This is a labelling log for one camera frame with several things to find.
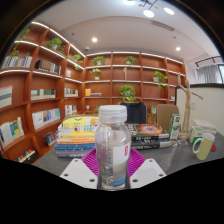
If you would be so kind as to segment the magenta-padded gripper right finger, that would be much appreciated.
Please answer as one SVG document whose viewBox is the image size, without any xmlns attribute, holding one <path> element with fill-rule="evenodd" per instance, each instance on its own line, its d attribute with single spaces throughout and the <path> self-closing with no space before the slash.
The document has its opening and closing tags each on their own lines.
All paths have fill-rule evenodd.
<svg viewBox="0 0 224 224">
<path fill-rule="evenodd" d="M 165 172 L 154 159 L 146 159 L 135 149 L 131 150 L 128 160 L 128 178 L 131 189 L 143 187 L 165 176 Z"/>
</svg>

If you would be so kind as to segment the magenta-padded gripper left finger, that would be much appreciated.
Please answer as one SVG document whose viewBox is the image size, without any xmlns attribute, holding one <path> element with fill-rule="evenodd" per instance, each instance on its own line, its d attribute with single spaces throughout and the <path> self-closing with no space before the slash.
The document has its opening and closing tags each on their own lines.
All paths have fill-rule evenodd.
<svg viewBox="0 0 224 224">
<path fill-rule="evenodd" d="M 95 149 L 81 159 L 74 158 L 60 175 L 65 180 L 89 189 L 97 188 L 98 176 L 99 165 Z"/>
</svg>

